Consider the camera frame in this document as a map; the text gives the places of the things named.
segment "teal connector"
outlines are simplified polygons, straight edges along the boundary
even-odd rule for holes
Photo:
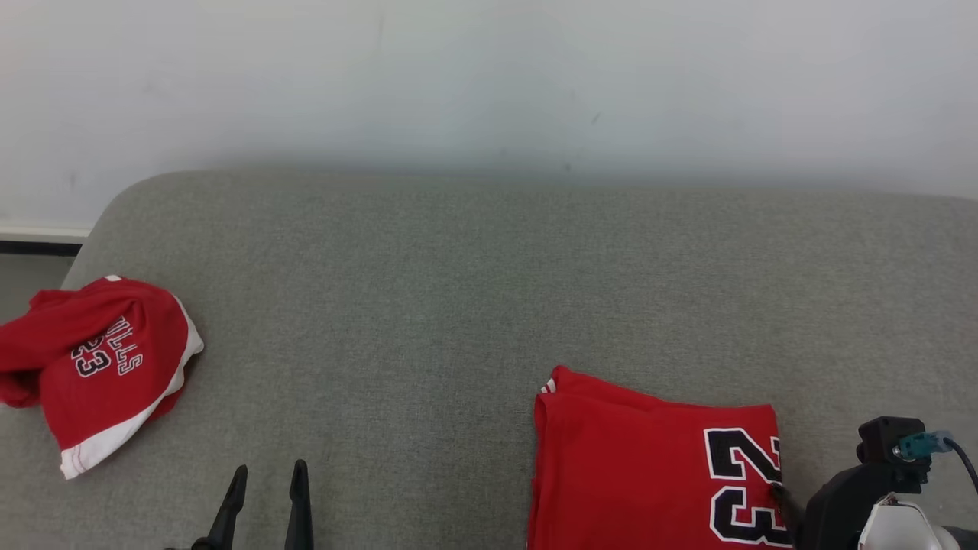
[[[900,439],[900,458],[904,460],[916,460],[927,458],[931,453],[950,452],[951,449],[944,438],[953,440],[951,432],[921,432],[919,434],[908,435]]]

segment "white baseboard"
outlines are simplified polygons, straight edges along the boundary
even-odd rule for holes
[[[82,245],[89,229],[52,229],[48,227],[4,227],[0,225],[0,241],[20,243],[63,243]]]

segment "basketball jersey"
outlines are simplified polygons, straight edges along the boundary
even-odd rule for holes
[[[791,547],[771,406],[671,403],[560,366],[534,417],[528,548]]]
[[[0,326],[0,402],[40,404],[70,480],[173,408],[203,341],[183,304],[110,275],[78,291],[41,291]]]

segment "cable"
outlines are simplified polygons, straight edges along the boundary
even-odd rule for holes
[[[978,474],[975,473],[974,465],[971,464],[970,460],[968,460],[968,455],[964,454],[964,449],[962,449],[961,446],[950,437],[945,437],[944,443],[948,447],[954,449],[957,456],[961,457],[961,462],[964,463],[964,469],[968,471],[968,475],[971,476],[971,482],[975,484],[975,490],[978,491]]]

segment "couch cushion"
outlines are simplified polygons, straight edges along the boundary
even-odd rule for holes
[[[277,547],[296,458],[323,547],[522,547],[558,363],[772,403],[802,499],[878,415],[978,455],[969,201],[175,173],[111,204],[65,286],[110,273],[173,292],[207,349],[169,415],[74,481],[38,410],[0,410],[5,548],[187,547],[241,463],[236,543]],[[931,479],[932,519],[978,527],[957,459]]]

